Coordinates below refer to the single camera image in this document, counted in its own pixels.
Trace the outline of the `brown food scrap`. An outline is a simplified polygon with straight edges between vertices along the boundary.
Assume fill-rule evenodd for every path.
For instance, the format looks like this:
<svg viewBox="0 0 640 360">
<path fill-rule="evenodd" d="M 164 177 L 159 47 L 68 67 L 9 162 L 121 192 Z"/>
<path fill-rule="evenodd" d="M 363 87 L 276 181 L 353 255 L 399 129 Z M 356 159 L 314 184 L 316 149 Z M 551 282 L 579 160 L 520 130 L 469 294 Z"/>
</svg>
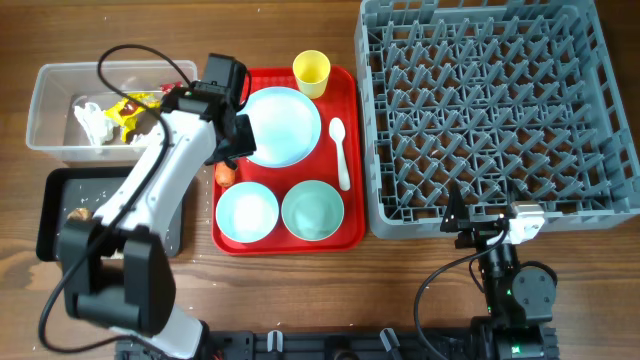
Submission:
<svg viewBox="0 0 640 360">
<path fill-rule="evenodd" d="M 89 221 L 93 213 L 88 208 L 76 208 L 67 215 L 68 220 Z"/>
</svg>

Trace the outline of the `orange carrot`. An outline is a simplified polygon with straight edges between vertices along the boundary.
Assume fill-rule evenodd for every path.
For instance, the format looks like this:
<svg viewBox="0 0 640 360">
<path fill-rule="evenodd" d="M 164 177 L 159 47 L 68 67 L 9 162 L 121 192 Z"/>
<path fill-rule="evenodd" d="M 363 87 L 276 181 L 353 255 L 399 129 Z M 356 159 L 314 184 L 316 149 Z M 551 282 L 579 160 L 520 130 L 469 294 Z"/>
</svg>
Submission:
<svg viewBox="0 0 640 360">
<path fill-rule="evenodd" d="M 214 169 L 216 184 L 222 188 L 231 187 L 236 181 L 236 173 L 224 162 L 217 163 Z"/>
</svg>

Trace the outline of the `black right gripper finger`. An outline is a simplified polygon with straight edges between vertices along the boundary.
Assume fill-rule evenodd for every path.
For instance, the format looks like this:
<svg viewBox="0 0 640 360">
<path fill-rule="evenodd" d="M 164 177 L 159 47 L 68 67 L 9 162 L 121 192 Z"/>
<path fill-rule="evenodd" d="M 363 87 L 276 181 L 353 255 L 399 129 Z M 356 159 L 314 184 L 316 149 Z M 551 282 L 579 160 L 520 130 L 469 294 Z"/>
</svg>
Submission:
<svg viewBox="0 0 640 360">
<path fill-rule="evenodd" d="M 523 193 L 520 191 L 519 187 L 513 180 L 508 179 L 506 181 L 506 184 L 507 184 L 506 198 L 509 205 L 513 203 L 523 202 L 525 200 L 525 196 L 523 195 Z"/>
<path fill-rule="evenodd" d="M 461 232 L 470 228 L 469 212 L 457 182 L 449 187 L 448 203 L 441 222 L 441 232 Z"/>
</svg>

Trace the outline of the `yellow sauce wrapper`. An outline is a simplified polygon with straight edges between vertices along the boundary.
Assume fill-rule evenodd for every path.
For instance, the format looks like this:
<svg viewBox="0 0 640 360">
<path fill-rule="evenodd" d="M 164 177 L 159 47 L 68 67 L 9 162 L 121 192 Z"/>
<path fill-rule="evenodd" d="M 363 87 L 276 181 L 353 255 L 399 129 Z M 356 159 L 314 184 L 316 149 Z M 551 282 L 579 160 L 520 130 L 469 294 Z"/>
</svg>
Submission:
<svg viewBox="0 0 640 360">
<path fill-rule="evenodd" d="M 130 97 L 148 108 L 158 108 L 160 106 L 160 100 L 153 93 L 131 93 Z M 121 140 L 127 142 L 129 133 L 136 129 L 137 116 L 144 111 L 144 107 L 128 98 L 123 98 L 106 110 L 104 114 L 120 127 Z"/>
</svg>

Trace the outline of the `small white tissue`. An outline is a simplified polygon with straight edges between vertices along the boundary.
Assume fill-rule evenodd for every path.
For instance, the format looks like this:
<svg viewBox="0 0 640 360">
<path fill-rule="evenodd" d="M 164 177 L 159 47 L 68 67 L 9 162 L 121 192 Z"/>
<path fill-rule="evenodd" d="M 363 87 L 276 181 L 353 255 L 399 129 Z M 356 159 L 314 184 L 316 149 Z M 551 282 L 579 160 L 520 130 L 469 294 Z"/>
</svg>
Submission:
<svg viewBox="0 0 640 360">
<path fill-rule="evenodd" d="M 147 147 L 158 139 L 159 133 L 156 129 L 151 129 L 148 133 L 136 133 L 130 142 L 131 146 Z"/>
</svg>

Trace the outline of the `yellow plastic cup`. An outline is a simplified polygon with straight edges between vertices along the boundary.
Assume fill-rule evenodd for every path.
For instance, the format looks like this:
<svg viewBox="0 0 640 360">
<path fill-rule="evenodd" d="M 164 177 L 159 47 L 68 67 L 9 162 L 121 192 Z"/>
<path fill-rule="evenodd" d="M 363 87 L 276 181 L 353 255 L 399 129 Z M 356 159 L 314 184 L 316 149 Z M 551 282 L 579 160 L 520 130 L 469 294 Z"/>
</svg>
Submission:
<svg viewBox="0 0 640 360">
<path fill-rule="evenodd" d="M 331 73 L 329 58 L 317 50 L 306 50 L 296 56 L 292 65 L 296 84 L 310 99 L 321 97 Z"/>
</svg>

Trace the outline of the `large white tissue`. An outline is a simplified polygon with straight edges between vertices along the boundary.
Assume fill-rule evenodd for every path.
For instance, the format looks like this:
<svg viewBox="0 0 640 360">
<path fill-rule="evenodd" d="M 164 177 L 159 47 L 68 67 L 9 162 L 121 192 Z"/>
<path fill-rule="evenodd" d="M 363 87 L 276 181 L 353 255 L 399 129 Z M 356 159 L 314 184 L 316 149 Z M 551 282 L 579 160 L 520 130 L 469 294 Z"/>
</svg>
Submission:
<svg viewBox="0 0 640 360">
<path fill-rule="evenodd" d="M 116 123 L 98 104 L 87 102 L 74 107 L 74 116 L 84 130 L 91 146 L 102 146 L 113 140 Z"/>
</svg>

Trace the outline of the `light blue bowl with scrap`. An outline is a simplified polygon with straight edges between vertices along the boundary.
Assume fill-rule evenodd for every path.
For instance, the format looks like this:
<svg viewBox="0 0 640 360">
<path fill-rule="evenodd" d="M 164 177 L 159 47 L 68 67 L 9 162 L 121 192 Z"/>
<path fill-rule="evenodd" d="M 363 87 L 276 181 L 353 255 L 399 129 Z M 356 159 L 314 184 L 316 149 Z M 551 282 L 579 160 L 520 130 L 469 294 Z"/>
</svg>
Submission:
<svg viewBox="0 0 640 360">
<path fill-rule="evenodd" d="M 287 230 L 307 242 L 328 239 L 338 231 L 344 215 L 344 202 L 338 191 L 319 180 L 296 184 L 287 192 L 281 205 Z"/>
</svg>

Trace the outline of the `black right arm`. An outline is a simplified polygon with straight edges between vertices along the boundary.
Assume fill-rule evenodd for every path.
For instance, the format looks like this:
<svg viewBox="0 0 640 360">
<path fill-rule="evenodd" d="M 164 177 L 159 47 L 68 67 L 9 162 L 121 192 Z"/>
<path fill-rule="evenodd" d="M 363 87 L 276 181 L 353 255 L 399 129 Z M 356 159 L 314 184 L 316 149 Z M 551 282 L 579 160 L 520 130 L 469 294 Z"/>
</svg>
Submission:
<svg viewBox="0 0 640 360">
<path fill-rule="evenodd" d="M 544 210 L 507 183 L 507 210 L 495 220 L 473 221 L 456 182 L 440 230 L 455 233 L 455 247 L 476 250 L 489 315 L 471 321 L 465 346 L 473 359 L 559 357 L 552 320 L 558 277 L 549 266 L 518 259 L 516 246 L 533 239 L 545 224 Z"/>
</svg>

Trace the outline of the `white rice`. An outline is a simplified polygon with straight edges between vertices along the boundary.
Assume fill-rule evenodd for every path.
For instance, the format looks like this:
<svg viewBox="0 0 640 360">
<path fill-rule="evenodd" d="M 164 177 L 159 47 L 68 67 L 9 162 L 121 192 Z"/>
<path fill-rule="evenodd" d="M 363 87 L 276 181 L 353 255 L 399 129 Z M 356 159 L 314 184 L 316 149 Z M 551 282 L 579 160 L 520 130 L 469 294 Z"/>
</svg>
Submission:
<svg viewBox="0 0 640 360">
<path fill-rule="evenodd" d="M 116 193 L 124 181 L 124 177 L 69 179 L 62 185 L 54 254 L 57 254 L 57 242 L 68 215 L 77 208 L 95 212 Z M 175 257 L 181 250 L 182 230 L 182 205 L 179 205 L 163 235 L 164 248 L 169 257 Z"/>
</svg>

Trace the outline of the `light blue rice bowl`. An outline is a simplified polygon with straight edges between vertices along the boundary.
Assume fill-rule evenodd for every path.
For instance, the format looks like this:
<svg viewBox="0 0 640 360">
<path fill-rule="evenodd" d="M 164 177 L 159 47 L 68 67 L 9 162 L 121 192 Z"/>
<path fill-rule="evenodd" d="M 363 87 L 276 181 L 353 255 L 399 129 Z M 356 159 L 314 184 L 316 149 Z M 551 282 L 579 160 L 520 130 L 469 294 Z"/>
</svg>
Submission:
<svg viewBox="0 0 640 360">
<path fill-rule="evenodd" d="M 241 244 L 262 240 L 275 228 L 279 203 L 257 182 L 241 182 L 225 190 L 215 208 L 215 223 L 227 238 Z"/>
</svg>

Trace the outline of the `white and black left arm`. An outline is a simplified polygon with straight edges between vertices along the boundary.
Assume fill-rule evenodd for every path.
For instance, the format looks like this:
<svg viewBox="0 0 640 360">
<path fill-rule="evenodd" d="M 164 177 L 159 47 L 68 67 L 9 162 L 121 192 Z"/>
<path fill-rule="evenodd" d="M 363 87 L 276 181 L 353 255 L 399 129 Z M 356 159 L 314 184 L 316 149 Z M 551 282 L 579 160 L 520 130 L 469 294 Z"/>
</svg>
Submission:
<svg viewBox="0 0 640 360">
<path fill-rule="evenodd" d="M 212 54 L 203 79 L 177 87 L 150 115 L 157 128 L 117 192 L 89 220 L 68 220 L 58 240 L 63 277 L 38 325 L 57 298 L 67 314 L 114 331 L 165 359 L 210 359 L 207 324 L 175 304 L 176 285 L 163 246 L 174 212 L 203 165 L 256 150 L 248 116 L 251 74 L 235 58 Z"/>
</svg>

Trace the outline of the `red snack wrapper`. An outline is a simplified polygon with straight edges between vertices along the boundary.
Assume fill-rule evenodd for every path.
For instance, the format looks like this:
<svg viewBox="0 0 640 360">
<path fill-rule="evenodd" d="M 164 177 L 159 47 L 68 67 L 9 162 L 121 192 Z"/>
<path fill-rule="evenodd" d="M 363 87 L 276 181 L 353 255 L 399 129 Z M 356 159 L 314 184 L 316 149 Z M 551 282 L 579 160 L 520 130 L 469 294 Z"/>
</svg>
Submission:
<svg viewBox="0 0 640 360">
<path fill-rule="evenodd" d="M 162 84 L 160 86 L 160 90 L 162 91 L 162 93 L 164 95 L 169 94 L 174 88 L 180 88 L 183 86 L 183 83 L 181 81 L 178 82 L 174 82 L 174 83 L 167 83 L 167 84 Z"/>
</svg>

